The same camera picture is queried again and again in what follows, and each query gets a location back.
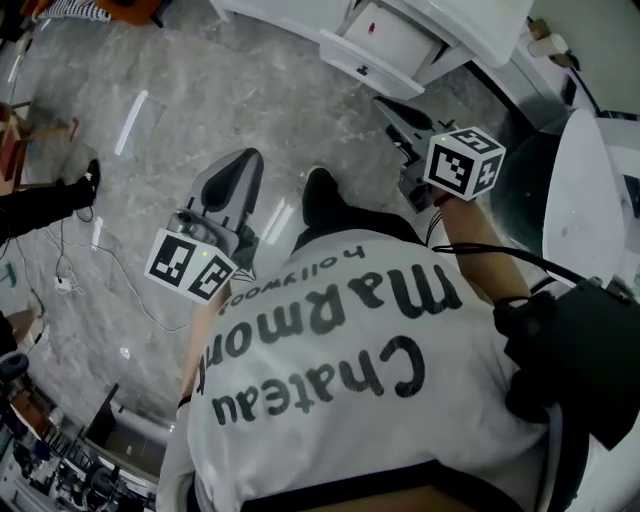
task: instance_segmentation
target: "black pants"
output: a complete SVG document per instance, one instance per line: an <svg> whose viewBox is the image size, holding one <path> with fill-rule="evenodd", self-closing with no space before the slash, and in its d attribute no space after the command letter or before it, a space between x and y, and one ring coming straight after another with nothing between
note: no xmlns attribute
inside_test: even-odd
<svg viewBox="0 0 640 512"><path fill-rule="evenodd" d="M373 212L349 206L340 197L337 187L335 190L327 190L327 187L323 187L322 191L316 192L307 186L302 200L302 209L308 229L298 237L294 252L316 238L350 229L375 231L403 242L424 245L411 224L405 219L394 213Z"/></svg>
<svg viewBox="0 0 640 512"><path fill-rule="evenodd" d="M43 228L90 206L93 198L76 187L33 188L0 196L0 245L8 238Z"/></svg>

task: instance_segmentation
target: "white furniture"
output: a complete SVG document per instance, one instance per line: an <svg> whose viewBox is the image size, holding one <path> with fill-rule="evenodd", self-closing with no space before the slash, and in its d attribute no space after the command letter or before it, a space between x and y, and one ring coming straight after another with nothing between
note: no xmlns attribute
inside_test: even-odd
<svg viewBox="0 0 640 512"><path fill-rule="evenodd" d="M625 238L620 193L602 135L593 115L579 109L562 133L553 167L543 256L607 285L618 269Z"/></svg>
<svg viewBox="0 0 640 512"><path fill-rule="evenodd" d="M410 99L477 58L509 61L533 0L211 0L316 41L329 64L386 96Z"/></svg>
<svg viewBox="0 0 640 512"><path fill-rule="evenodd" d="M527 50L531 41L533 36L525 26L506 64L496 68L488 66L480 58L475 58L474 62L537 130L542 130L549 123L566 116L573 108L595 112L587 91L569 69L561 68L548 57L531 56ZM572 107L566 105L561 97L569 79L577 86Z"/></svg>

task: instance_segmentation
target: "marble floor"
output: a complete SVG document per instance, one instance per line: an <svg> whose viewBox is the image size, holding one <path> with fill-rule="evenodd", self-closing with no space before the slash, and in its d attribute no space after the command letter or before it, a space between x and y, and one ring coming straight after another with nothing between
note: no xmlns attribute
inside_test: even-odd
<svg viewBox="0 0 640 512"><path fill-rule="evenodd" d="M83 294L59 295L53 286L60 223L19 241L48 315L48 336L30 354L30 373L79 424L92 420L116 382L126 407L152 420L174 419L190 304L143 270L158 228L198 173L221 156L255 147L265 158L250 221L263 238L258 275L286 260L302 230L300 196L313 164L334 171L347 201L398 213L421 236L432 215L416 216L396 188L403 157L372 117L374 91L322 62L315 44L242 16L223 23L208 0L174 0L162 18L162 30L81 20L41 24L15 87L7 82L13 50L0 55L3 100L33 101L29 116L43 125L79 121L72 143L60 136L31 145L27 180L71 182L91 158L102 165L94 221L64 221L64 240L75 245L65 246L60 270L72 269ZM464 68L430 84L415 104L434 119L480 126L511 144L507 110ZM265 228L282 205L293 215L275 244ZM81 247L91 243L98 219L99 245L119 263ZM15 289L0 285L0 307L9 313L28 297L15 242L4 262L18 275Z"/></svg>

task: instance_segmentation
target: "wall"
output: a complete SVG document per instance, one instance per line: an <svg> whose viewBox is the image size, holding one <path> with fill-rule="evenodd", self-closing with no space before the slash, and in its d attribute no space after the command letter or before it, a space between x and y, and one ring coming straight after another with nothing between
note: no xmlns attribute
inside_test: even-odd
<svg viewBox="0 0 640 512"><path fill-rule="evenodd" d="M531 16L565 38L600 108L640 114L640 9L632 0L535 0Z"/></svg>

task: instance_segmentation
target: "drawer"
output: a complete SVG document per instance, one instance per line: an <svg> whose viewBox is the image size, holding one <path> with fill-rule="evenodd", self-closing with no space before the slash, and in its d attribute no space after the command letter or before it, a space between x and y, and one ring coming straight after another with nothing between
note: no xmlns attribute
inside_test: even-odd
<svg viewBox="0 0 640 512"><path fill-rule="evenodd" d="M328 30L320 31L320 57L384 96L408 100L424 92L411 77Z"/></svg>

